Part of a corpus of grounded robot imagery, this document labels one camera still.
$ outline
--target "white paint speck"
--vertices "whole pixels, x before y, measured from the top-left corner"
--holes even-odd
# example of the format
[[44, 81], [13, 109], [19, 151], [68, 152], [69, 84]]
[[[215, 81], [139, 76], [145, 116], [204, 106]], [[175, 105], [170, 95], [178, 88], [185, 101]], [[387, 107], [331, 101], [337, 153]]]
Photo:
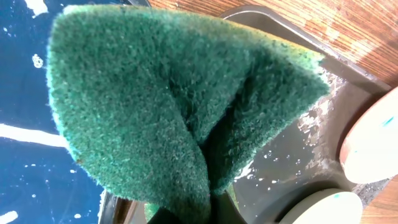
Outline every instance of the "white paint speck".
[[16, 211], [7, 212], [4, 215], [0, 215], [0, 223], [7, 224], [18, 218], [18, 213]]
[[43, 59], [41, 59], [37, 54], [32, 56], [33, 66], [36, 68], [43, 67]]
[[238, 179], [240, 179], [240, 178], [242, 178], [242, 177], [245, 177], [245, 176], [249, 175], [250, 172], [252, 171], [252, 169], [250, 168], [250, 166], [251, 166], [251, 164], [252, 164], [253, 162], [254, 162], [254, 161], [251, 161], [248, 165], [246, 165], [245, 167], [243, 167], [243, 169], [241, 170], [241, 174], [240, 174], [239, 176], [235, 177], [234, 179], [235, 179], [235, 180], [238, 180]]
[[25, 2], [27, 7], [33, 10], [33, 13], [35, 14], [32, 18], [36, 18], [36, 16], [42, 13], [49, 12], [47, 6], [44, 4], [44, 0], [25, 0]]
[[328, 114], [329, 111], [329, 101], [323, 102], [321, 105], [319, 105], [319, 109], [322, 111], [322, 115]]

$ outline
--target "blue painted wood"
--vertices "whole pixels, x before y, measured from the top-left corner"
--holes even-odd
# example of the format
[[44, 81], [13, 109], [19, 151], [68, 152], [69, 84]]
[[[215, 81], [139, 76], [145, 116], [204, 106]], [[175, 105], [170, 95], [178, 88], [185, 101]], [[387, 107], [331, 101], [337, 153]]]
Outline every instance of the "blue painted wood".
[[[48, 13], [34, 18], [25, 1], [0, 1], [0, 124], [58, 134], [47, 105], [45, 80], [52, 20], [69, 4], [121, 1], [45, 0]], [[44, 60], [41, 68], [34, 66], [34, 55]], [[66, 149], [0, 137], [0, 152], [0, 217], [15, 211], [18, 217], [13, 224], [98, 222], [103, 188], [73, 162]]]

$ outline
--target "dark green object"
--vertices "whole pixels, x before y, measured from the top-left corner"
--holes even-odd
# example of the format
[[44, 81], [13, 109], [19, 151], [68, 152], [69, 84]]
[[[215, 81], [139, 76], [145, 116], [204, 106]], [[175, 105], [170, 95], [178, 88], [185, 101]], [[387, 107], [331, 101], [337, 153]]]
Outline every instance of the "dark green object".
[[123, 198], [210, 218], [257, 149], [327, 94], [322, 56], [186, 12], [73, 6], [54, 22], [50, 105], [70, 154]]
[[147, 222], [156, 214], [158, 210], [159, 206], [153, 203], [146, 203], [144, 205], [145, 219], [147, 220]]

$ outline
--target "wooden countertop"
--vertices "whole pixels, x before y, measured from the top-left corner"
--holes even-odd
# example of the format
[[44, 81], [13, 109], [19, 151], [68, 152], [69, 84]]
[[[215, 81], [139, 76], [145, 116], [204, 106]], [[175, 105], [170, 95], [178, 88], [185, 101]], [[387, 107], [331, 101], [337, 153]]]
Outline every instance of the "wooden countertop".
[[361, 224], [398, 223], [398, 176], [365, 208]]
[[228, 9], [267, 6], [338, 53], [398, 86], [396, 0], [149, 0], [153, 7], [219, 16]]

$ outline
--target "folded sponge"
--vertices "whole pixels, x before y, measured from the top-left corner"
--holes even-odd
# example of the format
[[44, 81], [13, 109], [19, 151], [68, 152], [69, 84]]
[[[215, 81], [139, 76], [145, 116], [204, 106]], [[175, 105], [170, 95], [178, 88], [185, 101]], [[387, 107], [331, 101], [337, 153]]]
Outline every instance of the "folded sponge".
[[74, 160], [108, 191], [205, 223], [256, 149], [320, 96], [322, 56], [186, 12], [73, 6], [47, 79]]

